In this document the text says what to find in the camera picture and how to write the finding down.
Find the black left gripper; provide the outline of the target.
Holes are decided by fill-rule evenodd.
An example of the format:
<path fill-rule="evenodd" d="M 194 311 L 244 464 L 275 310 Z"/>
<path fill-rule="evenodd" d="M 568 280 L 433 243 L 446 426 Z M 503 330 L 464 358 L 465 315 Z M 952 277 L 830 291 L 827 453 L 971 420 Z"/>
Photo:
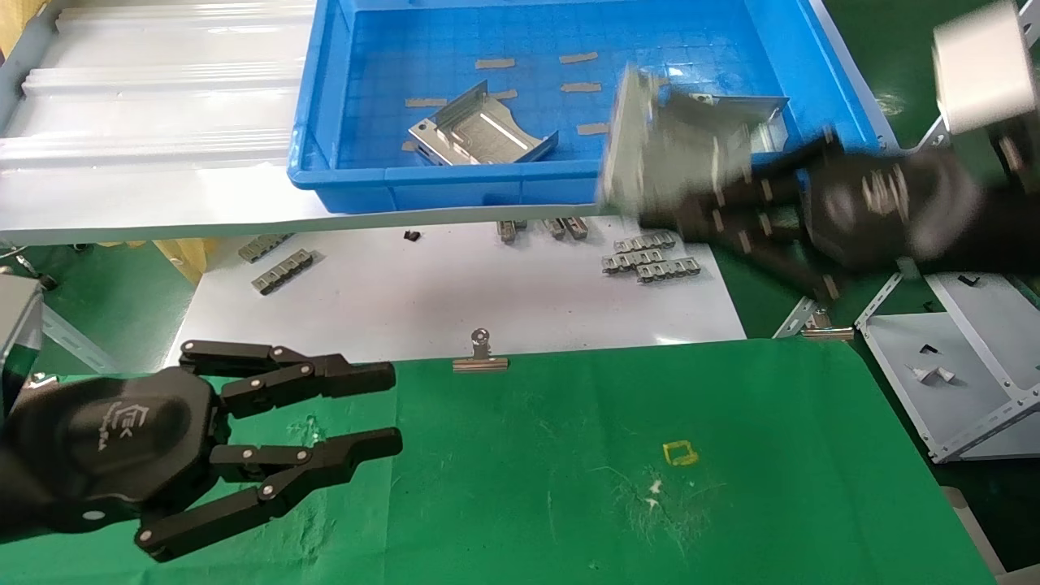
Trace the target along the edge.
<path fill-rule="evenodd" d="M 349 483 L 360 464 L 402 452 L 398 428 L 309 448 L 220 446 L 230 434 L 223 407 L 245 418 L 312 397 L 385 392 L 397 382 L 390 362 L 191 340 L 179 364 L 186 370 L 19 396 L 6 419 L 7 533 L 80 534 L 142 519 L 135 544 L 167 562 L 282 518 L 310 493 Z M 198 375 L 230 379 L 220 399 Z M 250 487 L 185 510 L 218 478 Z"/>

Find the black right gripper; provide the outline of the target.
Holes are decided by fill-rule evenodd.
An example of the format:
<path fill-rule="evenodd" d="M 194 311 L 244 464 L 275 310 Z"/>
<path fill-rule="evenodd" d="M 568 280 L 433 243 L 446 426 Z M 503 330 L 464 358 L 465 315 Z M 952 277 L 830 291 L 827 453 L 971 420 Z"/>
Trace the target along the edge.
<path fill-rule="evenodd" d="M 713 197 L 733 185 L 787 180 L 808 170 L 808 233 L 801 223 L 776 221 L 764 210 L 718 208 L 698 197 L 641 210 L 639 226 L 728 249 L 820 303 L 842 296 L 842 270 L 834 262 L 848 270 L 888 268 L 900 259 L 932 262 L 965 236 L 983 210 L 985 189 L 942 149 L 839 156 L 842 141 L 829 127 L 787 145 L 787 103 L 780 97 L 681 90 L 657 90 L 654 96 L 655 199 Z"/>

